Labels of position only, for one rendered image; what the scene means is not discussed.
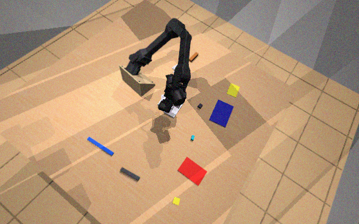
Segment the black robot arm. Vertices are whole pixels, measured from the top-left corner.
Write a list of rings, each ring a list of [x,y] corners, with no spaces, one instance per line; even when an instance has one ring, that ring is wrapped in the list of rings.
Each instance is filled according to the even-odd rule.
[[[132,75],[138,75],[141,67],[145,67],[152,61],[152,55],[159,51],[170,39],[180,37],[179,61],[174,74],[166,75],[166,91],[170,93],[174,106],[182,105],[186,99],[186,88],[191,79],[189,68],[189,52],[192,36],[185,25],[178,19],[173,18],[166,25],[166,29],[146,48],[139,49],[130,54],[129,64],[126,68]],[[183,83],[179,84],[179,82]]]

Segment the dark grey flat bar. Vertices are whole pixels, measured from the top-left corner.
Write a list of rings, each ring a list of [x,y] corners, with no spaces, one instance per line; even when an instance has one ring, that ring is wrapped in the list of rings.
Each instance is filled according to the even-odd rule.
[[[128,170],[126,170],[126,169],[124,169],[122,167],[121,167],[120,171],[123,172],[124,174],[127,174],[128,176],[131,176],[132,178],[136,179],[137,181],[139,181],[140,178],[141,178],[141,177],[131,173],[130,171],[128,171]]]

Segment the blue flat rectangular plate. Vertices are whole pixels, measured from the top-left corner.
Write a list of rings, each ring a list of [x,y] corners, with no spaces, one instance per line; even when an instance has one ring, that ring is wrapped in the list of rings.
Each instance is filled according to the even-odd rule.
[[[234,106],[218,100],[209,120],[223,127],[226,127],[233,107]]]

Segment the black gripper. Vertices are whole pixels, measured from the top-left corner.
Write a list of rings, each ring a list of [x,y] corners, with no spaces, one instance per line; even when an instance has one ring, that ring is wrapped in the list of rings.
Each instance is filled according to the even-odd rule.
[[[169,113],[171,110],[171,107],[173,106],[173,102],[170,97],[170,93],[167,92],[166,89],[164,90],[164,92],[165,92],[164,97],[166,97],[166,98],[160,102],[158,109],[161,111],[164,111],[166,113]]]

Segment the blue flat bar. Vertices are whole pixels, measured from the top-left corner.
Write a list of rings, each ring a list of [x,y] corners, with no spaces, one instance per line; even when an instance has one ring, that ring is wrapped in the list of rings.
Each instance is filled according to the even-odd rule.
[[[92,142],[93,144],[95,144],[96,146],[100,147],[101,149],[103,149],[104,151],[106,151],[107,153],[109,153],[110,155],[112,155],[114,152],[109,150],[108,148],[106,148],[105,146],[103,146],[102,144],[98,143],[96,140],[94,140],[91,137],[87,138],[90,142]]]

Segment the red flat rectangular plate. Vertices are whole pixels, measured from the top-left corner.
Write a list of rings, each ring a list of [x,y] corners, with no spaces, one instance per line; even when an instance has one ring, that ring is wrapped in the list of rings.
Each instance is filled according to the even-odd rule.
[[[206,170],[201,166],[196,164],[194,161],[186,157],[181,166],[178,169],[184,176],[189,178],[194,184],[199,186],[202,181],[204,175],[206,174]]]

